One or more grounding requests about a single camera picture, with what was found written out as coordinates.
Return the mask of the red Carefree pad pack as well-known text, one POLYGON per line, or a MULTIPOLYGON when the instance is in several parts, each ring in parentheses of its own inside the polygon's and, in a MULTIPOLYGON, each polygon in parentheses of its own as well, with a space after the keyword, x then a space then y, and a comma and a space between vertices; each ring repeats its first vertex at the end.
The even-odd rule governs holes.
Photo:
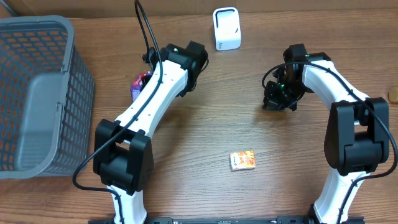
POLYGON ((132 82, 130 87, 132 102, 134 102, 138 98, 138 96, 141 94, 144 87, 151 79, 151 77, 152 77, 151 71, 142 72, 132 82))

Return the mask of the Kleenex tissue pack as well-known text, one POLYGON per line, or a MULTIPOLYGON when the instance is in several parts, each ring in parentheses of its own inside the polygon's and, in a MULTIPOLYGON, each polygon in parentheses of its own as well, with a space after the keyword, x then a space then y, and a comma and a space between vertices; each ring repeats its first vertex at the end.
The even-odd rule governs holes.
POLYGON ((232 171, 254 169, 256 167, 254 151, 232 152, 229 155, 229 163, 232 171))

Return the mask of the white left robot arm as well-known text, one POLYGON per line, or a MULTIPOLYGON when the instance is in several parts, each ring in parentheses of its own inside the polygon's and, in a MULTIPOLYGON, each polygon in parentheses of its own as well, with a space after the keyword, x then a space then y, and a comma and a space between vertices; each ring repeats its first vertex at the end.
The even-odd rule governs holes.
POLYGON ((115 216, 107 223, 144 223, 144 188, 154 168, 152 137, 171 102, 196 87, 208 63, 204 45, 185 48, 168 44, 160 51, 155 70, 132 105, 114 121, 102 119, 95 130, 93 171, 115 192, 115 216))

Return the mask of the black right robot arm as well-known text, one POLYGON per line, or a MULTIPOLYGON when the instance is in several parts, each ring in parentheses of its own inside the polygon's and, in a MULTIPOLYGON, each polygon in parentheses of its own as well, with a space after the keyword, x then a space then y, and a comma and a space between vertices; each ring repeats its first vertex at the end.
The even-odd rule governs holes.
POLYGON ((316 94, 329 111, 324 153, 330 166, 323 190, 310 206, 308 215, 295 223, 364 223, 349 217, 348 210, 365 180, 391 174, 392 167, 375 174, 397 144, 389 130, 389 105, 384 98, 371 98, 356 89, 335 68, 326 53, 309 54, 303 44, 290 45, 284 63, 267 74, 275 81, 263 81, 266 111, 295 111, 305 93, 316 94))

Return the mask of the white barcode scanner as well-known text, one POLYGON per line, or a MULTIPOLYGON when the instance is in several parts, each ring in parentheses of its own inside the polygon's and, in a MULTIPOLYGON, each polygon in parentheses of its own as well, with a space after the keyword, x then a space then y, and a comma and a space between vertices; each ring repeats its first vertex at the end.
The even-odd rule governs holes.
POLYGON ((235 7, 222 7, 213 12, 216 50, 234 50, 241 46, 239 12, 235 7))

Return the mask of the gold tube cap at edge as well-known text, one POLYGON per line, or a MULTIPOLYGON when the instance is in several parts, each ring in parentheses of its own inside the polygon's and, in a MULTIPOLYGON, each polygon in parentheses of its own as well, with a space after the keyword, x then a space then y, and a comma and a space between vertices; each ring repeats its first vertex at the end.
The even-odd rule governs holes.
POLYGON ((391 103, 398 103, 398 87, 395 86, 388 92, 388 99, 391 103))

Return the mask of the grey plastic basket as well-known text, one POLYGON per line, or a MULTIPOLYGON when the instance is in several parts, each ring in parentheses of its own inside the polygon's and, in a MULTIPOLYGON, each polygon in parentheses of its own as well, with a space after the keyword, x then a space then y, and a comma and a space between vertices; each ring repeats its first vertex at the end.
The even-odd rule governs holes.
POLYGON ((69 176, 86 159, 95 82, 62 16, 1 20, 1 178, 69 176))

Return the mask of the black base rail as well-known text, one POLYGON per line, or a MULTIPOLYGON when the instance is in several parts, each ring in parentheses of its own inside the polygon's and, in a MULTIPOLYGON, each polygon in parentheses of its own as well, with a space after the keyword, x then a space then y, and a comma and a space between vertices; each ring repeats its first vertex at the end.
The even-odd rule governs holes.
POLYGON ((147 218, 144 224, 316 224, 313 218, 306 216, 278 216, 276 218, 226 218, 226 219, 172 219, 147 218))

